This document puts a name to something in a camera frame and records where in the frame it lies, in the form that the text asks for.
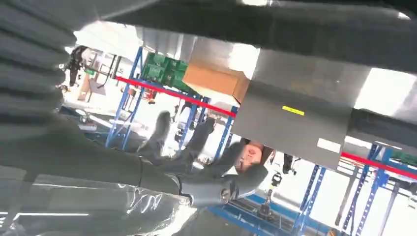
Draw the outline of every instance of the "red line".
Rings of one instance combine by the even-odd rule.
[[[171,95],[173,97],[178,97],[180,99],[184,99],[185,101],[191,102],[193,104],[197,104],[197,106],[205,107],[205,108],[211,109],[211,110],[216,111],[216,112],[223,113],[223,114],[231,116],[231,117],[236,117],[236,114],[231,112],[231,111],[227,111],[227,110],[212,106],[212,105],[207,104],[205,102],[201,102],[197,99],[187,97],[185,95],[181,95],[181,94],[178,94],[176,92],[166,90],[164,88],[159,88],[159,87],[156,87],[156,86],[153,86],[153,85],[148,85],[148,84],[142,83],[140,81],[130,80],[130,79],[126,79],[126,78],[123,78],[123,77],[120,77],[120,76],[116,76],[116,79],[120,80],[120,81],[123,81],[125,83],[128,83],[128,84],[131,84],[131,85],[141,86],[141,87],[144,87],[144,88],[155,90],[157,92],[166,93],[166,94]]]
[[[362,158],[360,156],[356,156],[356,155],[353,155],[353,154],[350,154],[350,153],[347,153],[347,152],[342,152],[342,156],[346,157],[348,159],[357,161],[357,162],[361,162],[361,163],[369,165],[369,166],[374,166],[374,167],[377,167],[377,168],[380,168],[380,169],[383,169],[383,170],[386,170],[386,171],[389,171],[389,172],[393,172],[393,173],[396,173],[396,174],[399,174],[399,175],[402,175],[402,176],[417,179],[416,174],[413,174],[413,173],[408,172],[408,171],[400,170],[400,169],[397,169],[397,168],[394,168],[394,167],[391,167],[391,166],[387,166],[387,165],[384,165],[384,164],[382,164],[380,162],[377,162],[377,161],[371,161],[371,160],[368,160],[368,159],[365,159],[365,158]]]
[[[149,84],[145,84],[145,83],[142,83],[142,82],[139,82],[139,81],[126,79],[126,78],[123,78],[123,77],[120,77],[120,76],[116,76],[116,79],[120,80],[120,81],[123,81],[125,83],[128,83],[128,84],[131,84],[131,85],[141,86],[141,87],[144,87],[144,88],[155,90],[157,92],[166,93],[166,94],[171,95],[173,97],[178,97],[178,98],[184,99],[185,101],[191,102],[193,104],[197,104],[198,106],[206,107],[208,109],[223,113],[223,114],[231,116],[231,117],[236,117],[236,114],[231,112],[231,111],[226,111],[224,109],[212,106],[210,104],[201,102],[197,99],[187,97],[185,95],[181,95],[181,94],[166,90],[164,88],[159,88],[159,87],[152,86],[152,85],[149,85]],[[402,175],[402,176],[417,179],[416,174],[413,174],[411,172],[407,172],[407,171],[404,171],[404,170],[400,170],[400,169],[397,169],[397,168],[394,168],[394,167],[391,167],[391,166],[387,166],[387,165],[384,165],[380,162],[371,161],[371,160],[368,160],[368,159],[365,159],[363,157],[353,155],[353,154],[350,154],[350,153],[347,153],[347,152],[342,152],[342,156],[346,157],[348,159],[363,163],[365,165],[374,166],[374,167],[377,167],[377,168],[380,168],[380,169],[383,169],[383,170],[386,170],[386,171],[389,171],[389,172],[393,172],[393,173],[396,173],[396,174],[399,174],[399,175]]]

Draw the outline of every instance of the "blue steel rack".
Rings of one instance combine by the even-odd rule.
[[[133,61],[133,65],[132,65],[132,69],[130,70],[130,74],[129,74],[129,79],[134,79],[134,74],[135,74],[135,70],[136,70],[136,66],[138,65],[138,62],[139,62],[139,60],[140,60],[140,67],[141,67],[141,72],[142,72],[142,69],[143,69],[143,65],[142,65],[142,52],[143,52],[143,48],[142,47],[139,47],[139,49],[138,49],[138,52],[137,52],[137,54],[136,54],[136,57],[135,57],[135,60]],[[120,130],[117,130],[116,131],[116,127],[117,127],[117,122],[118,122],[118,120],[119,120],[119,118],[120,118],[120,113],[121,113],[121,110],[122,110],[122,107],[124,106],[124,104],[126,103],[126,99],[127,99],[127,92],[129,91],[129,84],[126,84],[126,86],[124,87],[124,91],[123,91],[123,95],[121,96],[121,100],[120,100],[120,103],[119,103],[119,107],[118,107],[118,109],[116,110],[116,115],[115,115],[115,119],[114,119],[114,121],[113,121],[113,124],[112,124],[112,127],[110,128],[110,131],[109,131],[109,134],[107,135],[107,139],[106,139],[106,147],[109,147],[109,145],[110,145],[110,143],[111,143],[111,141],[112,141],[112,139],[114,138],[114,136],[116,136],[116,135],[118,135],[118,133],[123,129],[123,127],[124,127],[124,124],[122,124],[121,125],[121,128],[120,128]],[[127,120],[131,120],[131,121],[133,121],[133,119],[134,119],[134,117],[135,117],[135,114],[136,114],[136,111],[137,111],[137,107],[139,106],[139,102],[140,102],[140,99],[138,99],[138,102],[136,103],[136,105],[135,105],[135,110],[134,110],[134,112],[132,112],[131,114],[130,114],[130,116],[128,117],[128,119]],[[124,147],[125,147],[125,145],[126,145],[126,142],[127,142],[127,140],[128,140],[128,138],[129,138],[129,133],[130,133],[130,127],[131,127],[131,124],[129,124],[129,127],[128,127],[128,133],[126,133],[126,135],[124,136],[124,138],[123,138],[123,144],[122,144],[122,149],[124,149]]]

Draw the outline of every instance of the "person in dark clothing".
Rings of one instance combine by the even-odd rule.
[[[78,46],[72,50],[69,56],[69,62],[65,65],[65,70],[69,70],[69,86],[72,87],[75,84],[78,71],[81,69],[83,58],[82,54],[87,49],[86,46]]]

